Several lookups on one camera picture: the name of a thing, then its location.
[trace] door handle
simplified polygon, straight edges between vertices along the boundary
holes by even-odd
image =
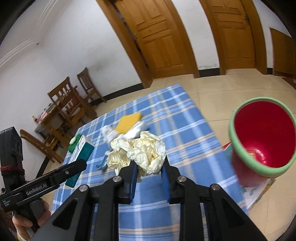
[[[247,25],[250,25],[250,20],[248,16],[244,16],[243,19],[246,21]]]

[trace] green box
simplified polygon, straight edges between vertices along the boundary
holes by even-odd
[[[69,163],[79,159],[83,159],[85,162],[87,162],[93,150],[94,146],[92,145],[91,140],[87,136],[83,135],[75,147]],[[78,173],[75,176],[68,178],[66,185],[71,188],[75,187],[80,174],[81,173]]]

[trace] green bucket rim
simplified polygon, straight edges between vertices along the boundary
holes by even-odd
[[[268,167],[265,166],[263,164],[261,164],[260,162],[258,162],[257,160],[255,160],[254,158],[252,158],[251,156],[249,156],[249,154],[246,152],[245,148],[243,147],[242,143],[240,142],[240,140],[238,139],[238,136],[236,134],[235,128],[234,128],[234,118],[237,114],[237,112],[242,109],[245,105],[255,102],[255,101],[269,101],[272,102],[274,104],[279,105],[280,107],[282,107],[286,113],[290,116],[293,124],[294,124],[294,128],[296,129],[296,120],[292,114],[292,112],[290,111],[290,109],[282,102],[270,98],[270,97],[256,97],[256,98],[252,98],[249,99],[245,102],[243,102],[233,113],[229,122],[229,136],[230,136],[230,141],[232,144],[233,149],[235,150],[236,154],[239,156],[239,158],[249,167],[251,168],[254,172],[258,173],[261,176],[264,177],[278,177],[282,174],[284,174],[289,167],[293,164],[295,158],[296,158],[296,151],[294,150],[294,154],[291,157],[290,161],[282,166],[282,167]]]

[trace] white paper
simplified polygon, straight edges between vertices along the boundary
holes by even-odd
[[[259,198],[265,187],[267,186],[270,179],[262,182],[260,185],[255,187],[244,187],[241,186],[241,192],[245,199],[245,204],[249,210],[252,204]]]
[[[139,176],[159,174],[165,160],[165,144],[149,131],[142,131],[135,140],[113,140],[113,151],[108,155],[107,165],[115,170],[116,175],[122,167],[134,160],[138,165]]]

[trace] metal tool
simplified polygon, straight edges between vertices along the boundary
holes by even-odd
[[[90,240],[95,204],[95,241],[118,241],[118,204],[130,204],[136,188],[137,165],[90,188],[81,185],[38,230],[31,241]],[[210,241],[266,241],[266,238],[218,184],[205,187],[181,176],[165,159],[161,169],[164,194],[170,204],[181,204],[180,241],[203,241],[200,203],[203,203]]]

